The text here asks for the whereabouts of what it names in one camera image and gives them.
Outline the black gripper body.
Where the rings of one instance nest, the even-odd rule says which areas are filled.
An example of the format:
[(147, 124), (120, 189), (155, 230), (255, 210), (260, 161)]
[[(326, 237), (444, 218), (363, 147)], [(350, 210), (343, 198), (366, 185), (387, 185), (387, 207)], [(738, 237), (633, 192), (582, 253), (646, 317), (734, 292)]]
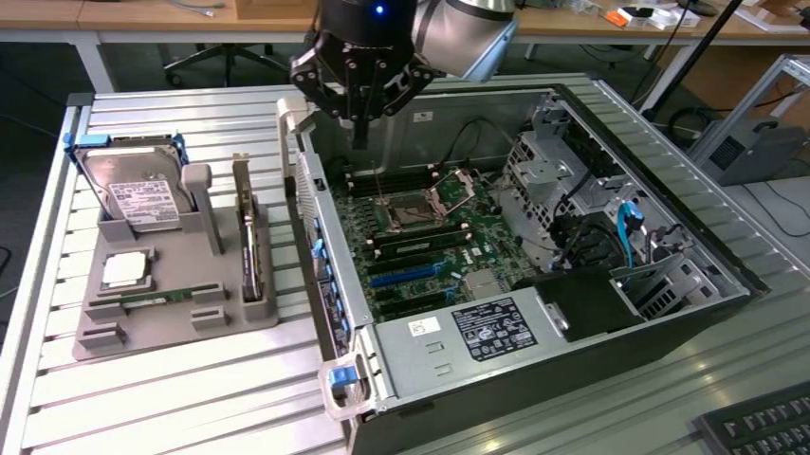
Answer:
[(324, 64), (362, 61), (407, 64), (416, 1), (320, 1), (315, 52)]

